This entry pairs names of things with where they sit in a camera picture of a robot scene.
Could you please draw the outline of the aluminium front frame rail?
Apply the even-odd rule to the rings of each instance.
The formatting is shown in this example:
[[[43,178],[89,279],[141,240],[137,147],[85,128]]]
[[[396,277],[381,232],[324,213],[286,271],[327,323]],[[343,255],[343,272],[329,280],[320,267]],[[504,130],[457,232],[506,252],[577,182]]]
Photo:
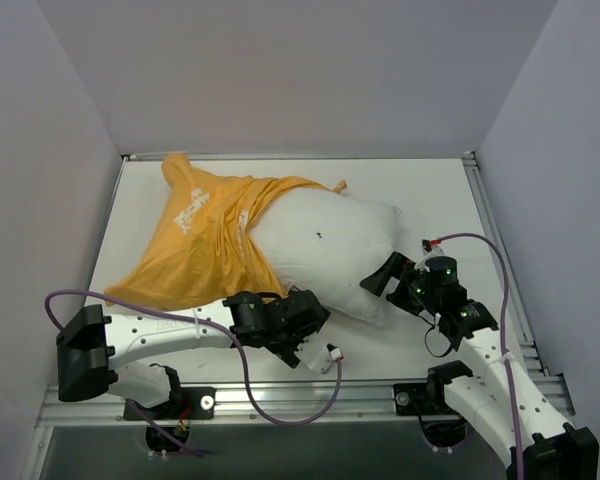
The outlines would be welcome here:
[[[566,382],[560,376],[533,375],[538,388],[554,407],[568,419],[575,418]],[[342,382],[336,402],[321,423],[405,421],[396,414],[394,380]],[[317,413],[331,398],[335,383],[273,382],[257,383],[252,387],[258,405],[269,415],[280,420],[301,420]],[[209,425],[263,424],[241,383],[216,383],[214,417]],[[104,394],[84,402],[65,403],[58,400],[58,388],[49,387],[43,397],[37,425],[39,427],[121,426],[124,401]]]

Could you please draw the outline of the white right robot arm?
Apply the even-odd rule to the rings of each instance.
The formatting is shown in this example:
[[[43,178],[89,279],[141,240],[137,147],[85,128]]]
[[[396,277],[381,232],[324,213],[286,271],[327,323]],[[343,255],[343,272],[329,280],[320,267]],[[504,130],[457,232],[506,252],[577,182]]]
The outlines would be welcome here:
[[[452,410],[491,447],[510,479],[594,479],[600,446],[575,427],[534,383],[506,346],[504,323],[469,297],[455,259],[437,251],[414,262],[394,252],[361,287],[414,316],[426,312],[456,358],[427,373],[424,400]]]

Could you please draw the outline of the white pillow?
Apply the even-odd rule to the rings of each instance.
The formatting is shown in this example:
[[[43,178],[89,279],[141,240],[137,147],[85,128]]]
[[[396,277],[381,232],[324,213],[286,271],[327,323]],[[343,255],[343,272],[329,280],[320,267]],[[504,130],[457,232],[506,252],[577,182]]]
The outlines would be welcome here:
[[[249,236],[284,291],[310,290],[325,307],[382,326],[387,305],[360,282],[397,249],[399,217],[386,203],[297,188],[276,199]]]

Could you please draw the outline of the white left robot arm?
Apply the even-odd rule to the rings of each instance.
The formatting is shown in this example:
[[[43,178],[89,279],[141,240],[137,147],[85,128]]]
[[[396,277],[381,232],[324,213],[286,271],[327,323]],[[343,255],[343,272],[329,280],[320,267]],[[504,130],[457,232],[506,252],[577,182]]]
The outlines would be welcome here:
[[[326,374],[342,359],[320,336],[330,313],[308,290],[288,296],[242,291],[201,307],[159,312],[126,303],[108,314],[101,304],[81,308],[56,337],[58,397],[81,402],[105,393],[131,399],[159,419],[182,405],[177,372],[149,357],[193,349],[264,349],[295,369]]]

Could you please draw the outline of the yellow printed pillowcase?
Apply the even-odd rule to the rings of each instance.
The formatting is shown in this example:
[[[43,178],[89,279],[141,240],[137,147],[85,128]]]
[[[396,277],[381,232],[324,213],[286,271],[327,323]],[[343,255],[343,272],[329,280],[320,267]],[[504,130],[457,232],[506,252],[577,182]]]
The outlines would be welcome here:
[[[154,233],[139,264],[105,294],[164,311],[242,291],[286,296],[250,230],[282,196],[326,186],[298,176],[219,176],[183,153],[167,155],[161,170],[170,193]]]

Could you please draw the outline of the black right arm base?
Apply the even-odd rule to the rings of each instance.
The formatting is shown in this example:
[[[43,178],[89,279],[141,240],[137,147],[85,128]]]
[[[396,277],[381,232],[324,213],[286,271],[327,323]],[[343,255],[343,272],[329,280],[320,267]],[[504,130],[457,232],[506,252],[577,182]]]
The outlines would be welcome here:
[[[430,393],[425,383],[396,383],[392,390],[396,415],[415,418],[434,450],[453,450],[467,439],[468,423]]]

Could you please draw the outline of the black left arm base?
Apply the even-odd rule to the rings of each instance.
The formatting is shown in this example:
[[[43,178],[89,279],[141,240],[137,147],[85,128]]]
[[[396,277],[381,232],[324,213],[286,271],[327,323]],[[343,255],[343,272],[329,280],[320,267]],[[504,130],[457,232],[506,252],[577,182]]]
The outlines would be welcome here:
[[[214,418],[215,400],[216,389],[213,387],[182,387],[174,398],[159,406],[146,408],[126,403],[122,418],[145,422],[144,444],[151,455],[203,458],[212,452],[185,445],[191,434],[192,421]]]

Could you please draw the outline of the aluminium table edge rail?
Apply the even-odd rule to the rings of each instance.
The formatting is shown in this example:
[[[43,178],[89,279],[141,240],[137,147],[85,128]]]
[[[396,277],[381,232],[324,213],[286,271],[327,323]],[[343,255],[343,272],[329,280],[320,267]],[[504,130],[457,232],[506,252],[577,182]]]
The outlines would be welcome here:
[[[507,256],[502,236],[486,194],[484,182],[477,163],[476,152],[465,152],[462,156],[462,164],[480,217],[484,236],[495,244],[505,264],[509,292],[507,312],[511,318],[510,325],[515,331],[516,338],[522,350],[525,365],[530,371],[532,378],[539,379],[542,377],[549,377],[550,371],[540,358],[531,326],[514,275],[511,271],[511,263]]]

